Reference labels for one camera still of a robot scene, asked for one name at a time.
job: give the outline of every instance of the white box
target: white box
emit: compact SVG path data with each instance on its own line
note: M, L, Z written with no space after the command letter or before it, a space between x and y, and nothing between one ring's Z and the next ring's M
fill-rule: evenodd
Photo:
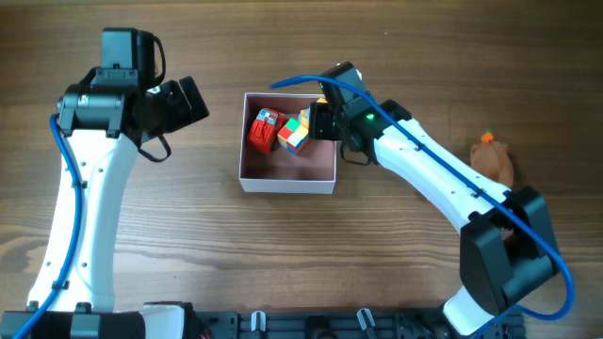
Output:
M309 139L298 155L280 145L270 154L247 146L247 133L262 108L297 119L318 94L245 93L238 180L245 192L332 194L337 174L335 141Z

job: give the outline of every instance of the stuffed animal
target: stuffed animal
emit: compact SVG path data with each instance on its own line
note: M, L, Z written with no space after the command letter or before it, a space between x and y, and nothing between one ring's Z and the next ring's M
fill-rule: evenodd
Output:
M507 151L507 145L495 141L490 130L487 130L481 136L481 143L471 146L471 168L481 175L511 188L513 186L513 164Z

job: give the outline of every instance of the box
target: box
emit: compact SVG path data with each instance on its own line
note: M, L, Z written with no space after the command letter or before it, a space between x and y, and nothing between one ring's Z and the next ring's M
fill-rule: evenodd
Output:
M262 108L273 108L290 119L322 98L318 94L245 93L238 180L246 192L332 194L337 173L336 143L308 140L295 155L275 142L270 154L247 146L247 132Z

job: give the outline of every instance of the blue cable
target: blue cable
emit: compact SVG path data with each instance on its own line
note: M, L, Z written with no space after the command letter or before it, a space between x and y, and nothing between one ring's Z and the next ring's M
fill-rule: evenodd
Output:
M57 143L58 148L60 149L61 154L65 158L65 162L67 163L67 168L72 175L72 180L75 185L73 185L73 190L75 191L75 217L73 218L73 231L72 231L72 239L69 242L69 248L67 249L67 254L65 255L65 262L63 263L63 267L60 269L58 273L58 278L56 281L57 285L62 286L67 280L67 274L69 273L69 268L72 266L73 257L75 256L75 247L77 246L77 239L79 238L79 231L82 224L82 207L84 205L84 194L83 189L79 186L81 182L79 170L77 166L73 162L69 152L67 151L67 147L65 146L65 142L63 141L63 137L60 134L60 130L57 125L57 115L52 115L50 117L50 129L53 131L53 136L55 137L55 142ZM53 289L44 303L38 308L38 310L25 322L25 324L15 333L13 338L22 339L26 337L31 330L36 326L38 321L44 315L44 313L48 310L50 305L53 304L55 299L58 296L58 289Z
M538 246L540 246L543 250L545 250L546 254L548 254L548 256L553 260L555 265L561 271L563 278L565 279L565 289L567 291L566 296L565 296L565 303L559 309L559 311L557 311L551 315L539 314L539 313L536 313L536 312L534 312L530 309L527 309L518 304L514 305L515 307L517 307L519 310L521 310L522 312L524 312L527 315L533 316L533 317L541 319L541 320L548 320L548 321L560 319L569 312L569 310L572 308L572 304L574 303L574 296L576 294L576 291L575 291L574 279L572 278L572 274L569 271L569 267L567 266L565 261L562 259L562 257L555 250L553 250L553 248L551 248L550 245L548 245L540 235L538 235L536 232L534 232L531 229L531 227L528 226L522 219L520 219L518 216L513 214L513 212L511 212L509 209L507 209L501 203L497 202L494 198L492 198L486 192L480 190L480 188L477 185L475 185L469 179L464 177L458 170L456 170L449 163L444 161L444 159L442 159L436 153L434 153L432 150L430 150L429 147L427 147L425 144L421 143L418 140L418 138L416 138L410 132L408 132L406 129L404 129L397 121L395 121L389 115L387 115L387 113L379 106L379 104L377 104L377 102L375 102L375 100L373 100L373 98L371 98L369 95L367 95L364 91L359 90L359 89L355 88L354 86L348 85L344 82L337 81L337 80L334 80L334 79L326 77L326 76L313 75L313 74L294 76L292 78L274 83L270 86L270 88L271 89L279 89L279 88L283 88L283 87L287 87L287 86L291 86L291 85L297 85L297 84L308 82L308 81L318 81L319 83L332 84L332 85L335 85L342 89L349 90L350 92L365 99L369 104L371 104L373 106L373 108L375 108L375 110L377 112L379 112L379 114L381 114L381 116L384 119L386 119L389 123L391 123L392 126L396 127L396 129L398 129L403 135L405 135L407 138L409 138L411 141L413 141L419 150L421 150L421 151L425 152L427 155L429 155L433 160L435 160L438 164L440 164L442 167L444 167L446 170L448 170L450 173L452 173L455 177L457 177L461 182L463 182L465 185L467 185L469 188L471 188L474 192L480 193L480 197L484 198L487 202L492 204L500 213L505 215L505 217L510 219L512 223L517 225L517 227L519 227L519 229L521 229L521 231L523 231L525 234L527 234L529 237L531 237L536 242L536 244L538 244Z

